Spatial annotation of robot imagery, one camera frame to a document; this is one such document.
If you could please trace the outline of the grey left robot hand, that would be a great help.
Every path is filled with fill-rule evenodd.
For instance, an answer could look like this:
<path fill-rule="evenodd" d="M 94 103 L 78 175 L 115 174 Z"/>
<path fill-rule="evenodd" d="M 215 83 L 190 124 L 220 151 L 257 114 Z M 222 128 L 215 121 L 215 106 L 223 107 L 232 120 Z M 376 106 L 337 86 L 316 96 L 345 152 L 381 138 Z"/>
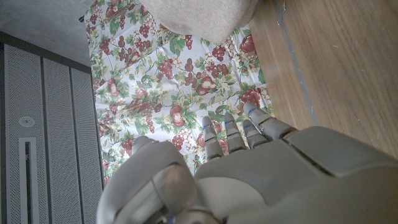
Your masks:
<path fill-rule="evenodd" d="M 396 223 L 397 160 L 332 129 L 303 130 L 252 103 L 228 155 L 204 117 L 206 162 L 191 173 L 168 141 L 141 136 L 106 184 L 98 223 Z"/>

